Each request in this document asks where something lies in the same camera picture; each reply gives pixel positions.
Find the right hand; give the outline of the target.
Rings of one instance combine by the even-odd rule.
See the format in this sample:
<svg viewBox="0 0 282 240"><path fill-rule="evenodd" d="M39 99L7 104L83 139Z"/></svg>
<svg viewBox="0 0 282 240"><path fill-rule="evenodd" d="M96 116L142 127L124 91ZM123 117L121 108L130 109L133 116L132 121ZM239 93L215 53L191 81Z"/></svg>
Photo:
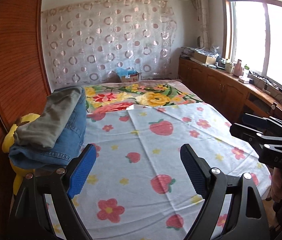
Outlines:
<svg viewBox="0 0 282 240"><path fill-rule="evenodd" d="M282 172L278 168L274 168L271 182L271 198L278 203L282 200Z"/></svg>

